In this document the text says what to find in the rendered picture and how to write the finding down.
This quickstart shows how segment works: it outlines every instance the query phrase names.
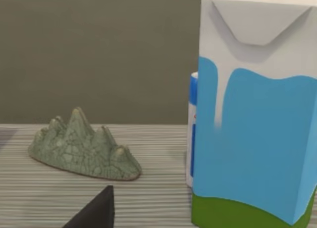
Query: blue cap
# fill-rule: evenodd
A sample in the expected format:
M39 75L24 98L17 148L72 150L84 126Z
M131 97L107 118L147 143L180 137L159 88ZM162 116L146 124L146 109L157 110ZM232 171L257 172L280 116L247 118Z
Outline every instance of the blue cap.
M190 90L189 90L189 102L193 105L197 105L197 84L198 84L198 72L192 73L190 76Z

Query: olive gray backdrop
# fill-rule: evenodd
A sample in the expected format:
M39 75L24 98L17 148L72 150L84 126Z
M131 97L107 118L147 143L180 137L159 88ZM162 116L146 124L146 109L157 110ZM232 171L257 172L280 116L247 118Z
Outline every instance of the olive gray backdrop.
M0 123L185 124L200 0L0 0Z

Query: striped tabletop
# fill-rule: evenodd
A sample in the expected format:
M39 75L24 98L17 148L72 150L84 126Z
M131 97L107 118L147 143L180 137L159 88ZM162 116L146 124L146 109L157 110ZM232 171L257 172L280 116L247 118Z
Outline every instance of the striped tabletop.
M0 125L0 228L60 228L110 184L115 228L194 227L184 173L186 126L109 125L143 168L130 182L84 177L32 160L27 147L43 126ZM317 228L316 205L309 228Z

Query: green carton base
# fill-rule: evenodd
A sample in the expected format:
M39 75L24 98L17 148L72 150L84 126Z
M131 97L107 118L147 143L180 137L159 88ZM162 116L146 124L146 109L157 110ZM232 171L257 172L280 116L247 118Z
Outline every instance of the green carton base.
M193 193L192 222L199 228L306 228L312 214L315 192L316 189L305 213L294 225L247 204L199 197Z

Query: folded carton flap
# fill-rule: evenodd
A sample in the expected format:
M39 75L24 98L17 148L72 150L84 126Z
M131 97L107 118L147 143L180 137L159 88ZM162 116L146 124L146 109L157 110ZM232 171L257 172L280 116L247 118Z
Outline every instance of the folded carton flap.
M243 0L212 0L234 37L241 43L272 42L311 8L307 4L277 4Z

